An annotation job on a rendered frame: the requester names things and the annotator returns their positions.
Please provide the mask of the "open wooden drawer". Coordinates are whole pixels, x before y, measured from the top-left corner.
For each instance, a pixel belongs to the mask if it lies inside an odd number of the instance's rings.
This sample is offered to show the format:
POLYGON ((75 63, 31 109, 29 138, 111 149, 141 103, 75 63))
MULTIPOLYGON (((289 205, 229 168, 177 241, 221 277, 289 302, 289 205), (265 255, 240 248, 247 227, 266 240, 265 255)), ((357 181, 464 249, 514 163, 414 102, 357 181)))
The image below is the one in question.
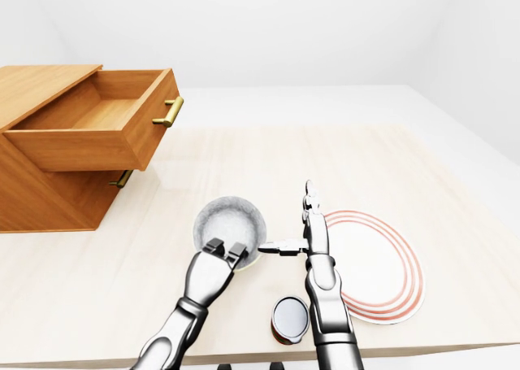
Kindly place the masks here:
POLYGON ((178 95, 170 69, 98 71, 4 135, 46 172, 145 170, 178 95))

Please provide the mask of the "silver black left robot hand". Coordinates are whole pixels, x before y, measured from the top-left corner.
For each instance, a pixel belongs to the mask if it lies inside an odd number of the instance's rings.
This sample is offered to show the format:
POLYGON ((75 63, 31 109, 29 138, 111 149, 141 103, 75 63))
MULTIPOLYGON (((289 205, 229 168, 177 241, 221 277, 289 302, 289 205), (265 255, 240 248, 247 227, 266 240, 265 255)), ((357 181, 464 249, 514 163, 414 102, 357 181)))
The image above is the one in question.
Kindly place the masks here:
POLYGON ((237 264, 249 255, 246 245, 235 242, 228 252, 218 238, 208 241, 188 266, 184 297, 208 307, 228 286, 237 264))

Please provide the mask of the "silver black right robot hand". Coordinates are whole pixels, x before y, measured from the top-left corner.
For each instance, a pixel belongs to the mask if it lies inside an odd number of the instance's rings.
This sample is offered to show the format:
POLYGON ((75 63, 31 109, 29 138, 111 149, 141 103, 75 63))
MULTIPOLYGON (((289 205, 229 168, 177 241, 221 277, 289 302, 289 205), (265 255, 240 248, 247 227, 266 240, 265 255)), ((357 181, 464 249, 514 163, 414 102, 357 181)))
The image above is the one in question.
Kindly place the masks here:
POLYGON ((305 183, 305 195, 302 199, 302 238, 265 242, 258 251, 265 254, 296 256, 300 253, 311 255, 329 255, 329 237, 324 214, 320 210, 319 195, 311 180, 305 183))

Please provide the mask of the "grey speckled bowl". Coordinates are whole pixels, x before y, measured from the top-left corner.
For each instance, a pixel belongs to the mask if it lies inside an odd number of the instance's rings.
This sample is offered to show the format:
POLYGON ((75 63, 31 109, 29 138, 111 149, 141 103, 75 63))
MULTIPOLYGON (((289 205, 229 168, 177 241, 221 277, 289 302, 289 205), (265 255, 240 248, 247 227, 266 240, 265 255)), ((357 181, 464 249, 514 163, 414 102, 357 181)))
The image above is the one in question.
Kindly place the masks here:
POLYGON ((248 200, 237 196, 224 196, 207 203, 198 213, 193 225, 193 243, 196 251, 211 239, 223 241, 224 248, 240 242, 248 255, 241 260, 236 271, 242 271, 260 257, 258 248, 267 239, 267 225, 261 212, 248 200))

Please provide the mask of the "closed wooden drawer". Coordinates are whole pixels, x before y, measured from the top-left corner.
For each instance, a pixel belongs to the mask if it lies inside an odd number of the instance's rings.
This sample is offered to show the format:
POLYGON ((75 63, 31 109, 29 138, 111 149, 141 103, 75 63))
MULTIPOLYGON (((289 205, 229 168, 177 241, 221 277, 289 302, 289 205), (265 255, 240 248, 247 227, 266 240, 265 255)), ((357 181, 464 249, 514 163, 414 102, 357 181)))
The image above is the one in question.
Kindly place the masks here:
POLYGON ((116 183, 124 170, 93 172, 46 172, 57 193, 69 203, 69 211, 78 223, 62 225, 60 230, 95 230, 114 202, 116 183))

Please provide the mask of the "tin with silver lid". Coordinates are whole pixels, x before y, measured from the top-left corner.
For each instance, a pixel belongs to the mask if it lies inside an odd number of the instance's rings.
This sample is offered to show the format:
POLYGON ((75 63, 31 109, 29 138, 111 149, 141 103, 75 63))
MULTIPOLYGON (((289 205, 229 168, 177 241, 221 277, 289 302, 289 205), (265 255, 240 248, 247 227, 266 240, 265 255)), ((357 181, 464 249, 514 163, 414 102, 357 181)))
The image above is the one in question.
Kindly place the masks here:
POLYGON ((309 309, 301 298, 285 296, 276 302, 271 313, 271 333, 277 342, 298 344, 309 327, 309 309))

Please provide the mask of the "white plate with red rings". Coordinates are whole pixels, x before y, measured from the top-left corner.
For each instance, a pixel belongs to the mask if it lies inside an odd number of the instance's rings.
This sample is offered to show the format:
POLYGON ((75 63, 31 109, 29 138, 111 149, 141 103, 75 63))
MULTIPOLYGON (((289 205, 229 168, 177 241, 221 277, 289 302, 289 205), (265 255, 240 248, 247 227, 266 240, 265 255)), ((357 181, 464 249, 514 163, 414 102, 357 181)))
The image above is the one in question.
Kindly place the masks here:
POLYGON ((336 210, 325 218, 350 314, 372 324, 397 324, 414 316, 425 298, 426 279, 410 243, 365 212, 336 210))

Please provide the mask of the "wooden cabinet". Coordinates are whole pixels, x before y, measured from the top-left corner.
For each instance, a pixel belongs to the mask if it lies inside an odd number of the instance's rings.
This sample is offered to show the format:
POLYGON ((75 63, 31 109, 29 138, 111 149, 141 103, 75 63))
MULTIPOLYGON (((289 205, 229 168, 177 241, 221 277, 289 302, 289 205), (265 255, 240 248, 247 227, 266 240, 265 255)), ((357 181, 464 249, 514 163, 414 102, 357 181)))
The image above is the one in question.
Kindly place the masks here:
POLYGON ((0 233, 64 231, 78 223, 45 175, 4 133, 78 85, 99 65, 0 67, 0 233))

